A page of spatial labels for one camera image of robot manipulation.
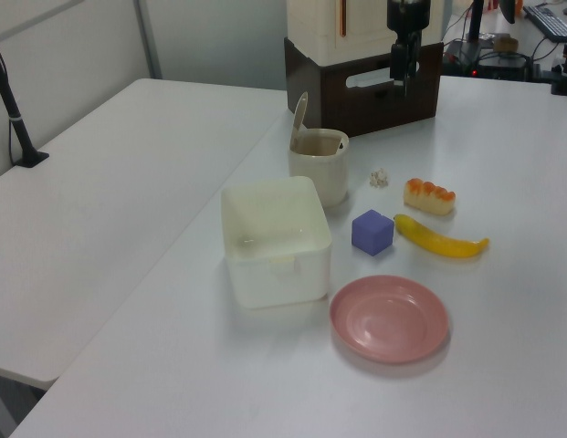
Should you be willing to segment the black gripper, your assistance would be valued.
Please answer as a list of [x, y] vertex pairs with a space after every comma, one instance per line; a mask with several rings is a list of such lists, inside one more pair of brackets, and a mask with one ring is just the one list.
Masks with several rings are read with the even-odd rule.
[[403, 88], [404, 96], [410, 89], [410, 78], [416, 75], [416, 64], [422, 41], [422, 32], [398, 34], [391, 47], [390, 78], [397, 89]]

